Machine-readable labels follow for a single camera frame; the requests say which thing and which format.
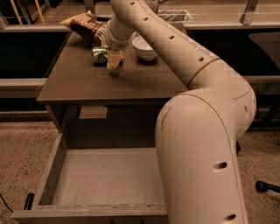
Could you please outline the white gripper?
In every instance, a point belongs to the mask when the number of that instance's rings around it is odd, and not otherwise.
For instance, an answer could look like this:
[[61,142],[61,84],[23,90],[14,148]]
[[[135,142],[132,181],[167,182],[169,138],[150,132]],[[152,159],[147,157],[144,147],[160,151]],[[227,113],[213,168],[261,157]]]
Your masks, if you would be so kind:
[[107,69],[115,70],[123,59],[123,53],[131,41],[132,30],[126,27],[107,24],[105,29],[105,42],[108,50]]

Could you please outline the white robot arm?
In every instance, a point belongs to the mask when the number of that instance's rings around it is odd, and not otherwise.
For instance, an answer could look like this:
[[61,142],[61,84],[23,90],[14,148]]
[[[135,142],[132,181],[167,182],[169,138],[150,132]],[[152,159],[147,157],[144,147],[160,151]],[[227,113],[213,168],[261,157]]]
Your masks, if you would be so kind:
[[110,5],[109,48],[124,49],[138,32],[187,88],[163,106],[155,131],[169,224],[249,224],[236,143],[255,117],[254,90],[146,0]]

